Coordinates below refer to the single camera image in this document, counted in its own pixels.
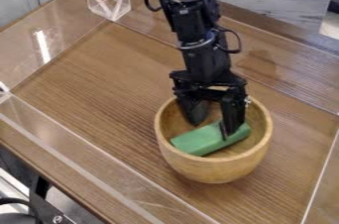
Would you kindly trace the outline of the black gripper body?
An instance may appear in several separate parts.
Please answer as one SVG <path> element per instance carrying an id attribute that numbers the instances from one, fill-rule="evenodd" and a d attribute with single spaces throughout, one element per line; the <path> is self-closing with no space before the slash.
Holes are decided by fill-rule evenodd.
<path id="1" fill-rule="evenodd" d="M 174 94 L 180 102 L 219 101 L 231 95 L 247 98 L 247 81 L 233 72 L 231 54 L 224 34 L 188 34 L 179 37 L 178 47 L 186 68 L 174 70 Z"/>

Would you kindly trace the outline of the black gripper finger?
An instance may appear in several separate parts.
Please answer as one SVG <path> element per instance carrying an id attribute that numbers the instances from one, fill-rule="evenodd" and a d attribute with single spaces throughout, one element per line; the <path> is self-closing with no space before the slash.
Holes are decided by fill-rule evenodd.
<path id="1" fill-rule="evenodd" d="M 199 126 L 208 116 L 210 101 L 198 93 L 178 93 L 176 97 L 184 118 L 192 126 Z"/>
<path id="2" fill-rule="evenodd" d="M 235 94 L 228 93 L 220 101 L 223 121 L 220 130 L 224 141 L 241 141 L 251 133 L 246 122 L 246 102 Z"/>

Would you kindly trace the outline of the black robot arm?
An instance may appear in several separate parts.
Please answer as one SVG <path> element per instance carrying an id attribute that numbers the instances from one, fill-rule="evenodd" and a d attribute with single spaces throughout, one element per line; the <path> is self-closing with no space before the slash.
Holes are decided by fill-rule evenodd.
<path id="1" fill-rule="evenodd" d="M 174 94 L 186 119 L 199 125 L 208 115 L 208 103 L 222 106 L 222 135 L 231 136 L 246 123 L 247 81 L 231 71 L 228 29 L 219 25 L 216 0 L 159 0 L 150 6 L 163 12 L 176 34 L 186 68 L 170 73 Z"/>

